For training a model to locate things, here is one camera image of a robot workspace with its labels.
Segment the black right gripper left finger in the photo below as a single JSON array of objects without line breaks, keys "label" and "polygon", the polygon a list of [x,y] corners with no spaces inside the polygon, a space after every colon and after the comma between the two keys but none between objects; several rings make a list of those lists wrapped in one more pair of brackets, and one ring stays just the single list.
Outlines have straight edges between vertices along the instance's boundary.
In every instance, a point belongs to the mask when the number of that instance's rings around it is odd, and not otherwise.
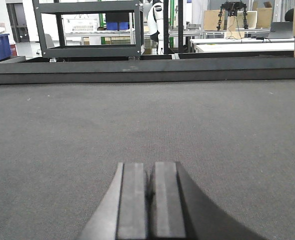
[{"label": "black right gripper left finger", "polygon": [[119,162],[79,240],[147,240],[147,175],[142,163]]}]

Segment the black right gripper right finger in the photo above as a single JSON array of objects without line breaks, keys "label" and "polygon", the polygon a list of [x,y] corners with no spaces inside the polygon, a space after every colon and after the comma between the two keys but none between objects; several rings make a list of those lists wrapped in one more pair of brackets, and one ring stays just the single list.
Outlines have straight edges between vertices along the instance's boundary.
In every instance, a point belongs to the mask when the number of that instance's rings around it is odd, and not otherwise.
[{"label": "black right gripper right finger", "polygon": [[153,240],[262,240],[211,200],[178,162],[156,162],[150,178]]}]

